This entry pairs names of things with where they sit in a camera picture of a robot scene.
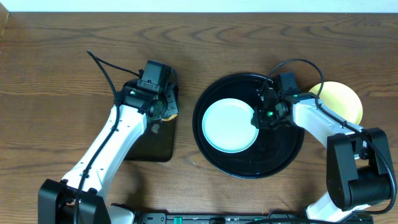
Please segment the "orange green sponge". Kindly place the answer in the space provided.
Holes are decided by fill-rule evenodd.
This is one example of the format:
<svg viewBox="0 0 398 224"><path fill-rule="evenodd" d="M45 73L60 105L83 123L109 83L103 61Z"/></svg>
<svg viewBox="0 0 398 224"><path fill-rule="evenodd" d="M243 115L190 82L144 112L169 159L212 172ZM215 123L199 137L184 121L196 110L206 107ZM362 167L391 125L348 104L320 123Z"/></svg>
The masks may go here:
<svg viewBox="0 0 398 224"><path fill-rule="evenodd" d="M167 118L162 118L162 121L171 121L171 120L173 120L174 118L176 118L177 115L178 115L178 114L173 114L173 115L170 115L170 116L167 117Z"/></svg>

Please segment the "light blue plate top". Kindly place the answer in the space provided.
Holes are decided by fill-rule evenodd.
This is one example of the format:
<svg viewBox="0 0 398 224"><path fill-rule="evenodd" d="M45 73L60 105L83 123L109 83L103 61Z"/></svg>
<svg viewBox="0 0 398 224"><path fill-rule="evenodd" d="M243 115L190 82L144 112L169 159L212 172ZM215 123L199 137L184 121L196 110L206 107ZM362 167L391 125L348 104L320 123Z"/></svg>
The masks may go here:
<svg viewBox="0 0 398 224"><path fill-rule="evenodd" d="M205 111L202 132L207 142L221 152L233 154L248 149L259 129L251 124L254 110L244 101L225 98Z"/></svg>

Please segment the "yellow plate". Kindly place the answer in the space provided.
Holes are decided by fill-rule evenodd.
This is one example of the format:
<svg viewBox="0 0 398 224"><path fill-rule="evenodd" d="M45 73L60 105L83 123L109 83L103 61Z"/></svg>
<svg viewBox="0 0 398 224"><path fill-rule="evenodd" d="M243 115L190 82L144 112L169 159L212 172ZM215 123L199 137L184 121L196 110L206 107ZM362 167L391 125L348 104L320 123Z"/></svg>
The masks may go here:
<svg viewBox="0 0 398 224"><path fill-rule="evenodd" d="M363 106L359 96L348 86L339 82L325 82L320 93L323 104L353 124L363 117Z"/></svg>

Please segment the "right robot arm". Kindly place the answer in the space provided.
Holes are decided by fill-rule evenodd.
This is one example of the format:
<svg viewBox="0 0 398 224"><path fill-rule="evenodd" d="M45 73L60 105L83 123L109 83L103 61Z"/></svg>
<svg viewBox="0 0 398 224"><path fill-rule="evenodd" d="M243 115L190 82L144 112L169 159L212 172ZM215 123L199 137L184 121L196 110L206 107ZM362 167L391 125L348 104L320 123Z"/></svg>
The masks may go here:
<svg viewBox="0 0 398 224"><path fill-rule="evenodd" d="M257 91L262 106L252 124L259 129L297 126L326 147L326 193L306 208L309 223L341 223L372 205L388 201L378 215L389 212L397 182L385 132L350 123L323 105L320 95L296 89Z"/></svg>

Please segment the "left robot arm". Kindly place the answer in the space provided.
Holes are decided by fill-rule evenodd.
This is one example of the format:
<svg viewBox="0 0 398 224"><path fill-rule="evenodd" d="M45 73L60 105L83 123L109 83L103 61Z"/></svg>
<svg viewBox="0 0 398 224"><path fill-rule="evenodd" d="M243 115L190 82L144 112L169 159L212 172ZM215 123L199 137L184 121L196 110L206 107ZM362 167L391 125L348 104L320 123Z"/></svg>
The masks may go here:
<svg viewBox="0 0 398 224"><path fill-rule="evenodd" d="M39 223L134 223L135 212L105 200L123 160L167 162L174 148L178 87L132 80L117 93L103 129L61 181L39 190Z"/></svg>

